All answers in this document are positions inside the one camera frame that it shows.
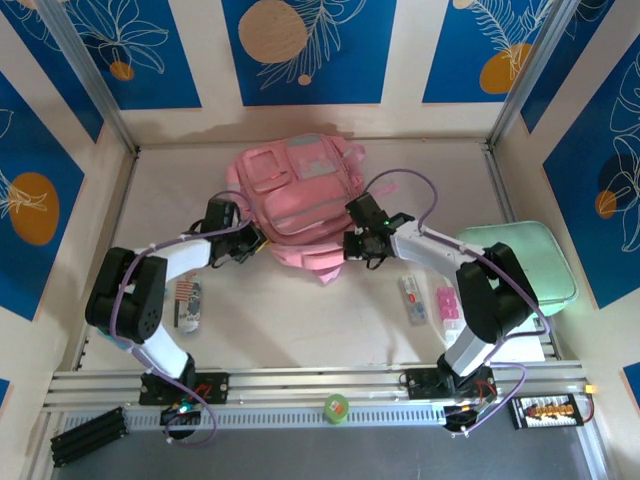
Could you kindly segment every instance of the green tape roll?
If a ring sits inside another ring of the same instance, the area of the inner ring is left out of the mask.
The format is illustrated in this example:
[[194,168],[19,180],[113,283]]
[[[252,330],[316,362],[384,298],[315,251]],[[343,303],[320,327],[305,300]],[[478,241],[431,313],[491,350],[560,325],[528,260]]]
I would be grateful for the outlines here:
[[349,414],[349,401],[340,394],[331,395],[324,402],[324,415],[333,425],[345,421]]

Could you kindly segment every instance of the circuit board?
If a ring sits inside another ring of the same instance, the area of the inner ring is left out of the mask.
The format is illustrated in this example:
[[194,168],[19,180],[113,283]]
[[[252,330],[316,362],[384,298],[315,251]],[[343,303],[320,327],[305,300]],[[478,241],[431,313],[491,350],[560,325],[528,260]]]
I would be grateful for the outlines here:
[[509,411],[516,430],[584,425],[572,394],[512,398]]

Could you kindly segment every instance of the pink backpack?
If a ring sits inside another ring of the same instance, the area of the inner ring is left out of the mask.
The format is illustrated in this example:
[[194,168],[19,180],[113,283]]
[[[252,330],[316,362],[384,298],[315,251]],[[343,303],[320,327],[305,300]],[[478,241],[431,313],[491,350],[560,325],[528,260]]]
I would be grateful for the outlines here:
[[253,201],[281,263],[328,283],[344,263],[342,236],[353,227],[345,205],[362,193],[363,158],[362,145],[341,137],[302,135],[245,150],[229,167],[227,183]]

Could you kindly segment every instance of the gray floor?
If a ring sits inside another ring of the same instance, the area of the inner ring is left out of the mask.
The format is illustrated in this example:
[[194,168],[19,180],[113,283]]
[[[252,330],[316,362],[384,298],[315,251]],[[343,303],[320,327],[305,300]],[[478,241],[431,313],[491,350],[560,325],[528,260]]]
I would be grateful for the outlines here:
[[57,480],[587,479],[575,429],[515,431],[508,412],[468,439],[439,427],[226,430],[205,449],[134,432],[57,471]]

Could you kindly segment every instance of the green object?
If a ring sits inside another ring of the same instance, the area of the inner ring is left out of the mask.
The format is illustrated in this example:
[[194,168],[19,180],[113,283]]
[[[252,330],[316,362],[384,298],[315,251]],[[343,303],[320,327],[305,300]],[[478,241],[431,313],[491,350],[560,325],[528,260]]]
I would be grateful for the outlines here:
[[349,414],[349,400],[340,394],[331,395],[324,402],[324,416],[329,423],[339,425]]
[[491,247],[497,242],[510,246],[545,315],[559,312],[578,298],[578,285],[569,264],[553,234],[542,223],[518,222],[467,228],[457,238],[481,247]]

